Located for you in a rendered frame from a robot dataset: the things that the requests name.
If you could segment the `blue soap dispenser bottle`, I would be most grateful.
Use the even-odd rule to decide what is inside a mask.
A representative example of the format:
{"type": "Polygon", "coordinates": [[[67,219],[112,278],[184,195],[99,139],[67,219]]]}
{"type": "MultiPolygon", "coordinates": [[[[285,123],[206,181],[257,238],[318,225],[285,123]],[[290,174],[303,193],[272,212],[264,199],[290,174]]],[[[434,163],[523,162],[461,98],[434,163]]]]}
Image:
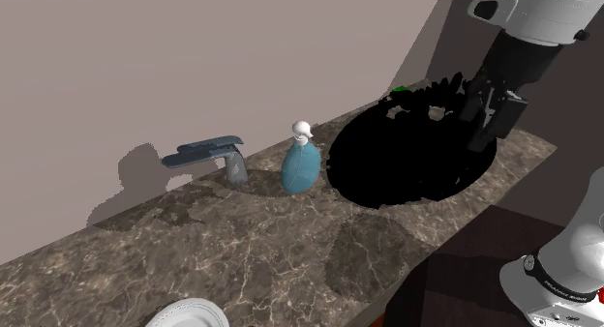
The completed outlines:
{"type": "Polygon", "coordinates": [[[287,151],[281,168],[282,188],[290,194],[308,190],[317,180],[321,157],[311,142],[311,126],[306,121],[292,125],[293,143],[287,151]]]}

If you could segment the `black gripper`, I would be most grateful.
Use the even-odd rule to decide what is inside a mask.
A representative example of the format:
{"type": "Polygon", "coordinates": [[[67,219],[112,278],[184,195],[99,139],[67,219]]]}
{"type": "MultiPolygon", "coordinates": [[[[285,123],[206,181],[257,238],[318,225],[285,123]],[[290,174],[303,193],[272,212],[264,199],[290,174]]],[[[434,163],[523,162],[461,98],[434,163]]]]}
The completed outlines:
{"type": "Polygon", "coordinates": [[[506,138],[528,101],[514,92],[538,81],[562,51],[562,45],[538,45],[501,29],[479,70],[466,86],[467,98],[460,119],[471,124],[467,148],[482,152],[489,135],[506,138]]]}

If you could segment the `dark spiky plant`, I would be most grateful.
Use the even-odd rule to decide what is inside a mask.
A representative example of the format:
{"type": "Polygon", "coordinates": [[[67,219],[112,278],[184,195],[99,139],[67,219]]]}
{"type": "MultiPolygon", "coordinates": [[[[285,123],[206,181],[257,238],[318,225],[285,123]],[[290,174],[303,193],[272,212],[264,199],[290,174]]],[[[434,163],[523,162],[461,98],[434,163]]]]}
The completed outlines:
{"type": "Polygon", "coordinates": [[[414,90],[406,86],[394,88],[383,100],[399,107],[405,113],[426,116],[428,119],[433,119],[433,111],[439,111],[436,118],[436,121],[439,121],[446,116],[461,113],[469,84],[470,81],[465,79],[461,72],[457,72],[451,78],[424,82],[414,90]]]}

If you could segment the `white plate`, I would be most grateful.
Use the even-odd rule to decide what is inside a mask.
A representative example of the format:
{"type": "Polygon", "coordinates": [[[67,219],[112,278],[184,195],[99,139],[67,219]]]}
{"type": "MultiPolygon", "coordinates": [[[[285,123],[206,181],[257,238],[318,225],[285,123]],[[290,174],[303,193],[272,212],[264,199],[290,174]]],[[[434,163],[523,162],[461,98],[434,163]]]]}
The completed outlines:
{"type": "Polygon", "coordinates": [[[144,327],[230,327],[223,310],[202,298],[187,298],[167,305],[144,327]]]}

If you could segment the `grey-blue tap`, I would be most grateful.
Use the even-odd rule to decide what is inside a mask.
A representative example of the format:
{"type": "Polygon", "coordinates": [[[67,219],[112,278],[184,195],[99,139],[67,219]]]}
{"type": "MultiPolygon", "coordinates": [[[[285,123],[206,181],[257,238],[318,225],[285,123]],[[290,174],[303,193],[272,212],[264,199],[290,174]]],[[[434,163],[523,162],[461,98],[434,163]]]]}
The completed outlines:
{"type": "Polygon", "coordinates": [[[175,154],[163,157],[161,163],[168,168],[176,168],[223,158],[227,181],[231,185],[240,185],[248,181],[245,161],[237,148],[238,145],[243,144],[243,140],[236,135],[183,144],[176,148],[175,154]]]}

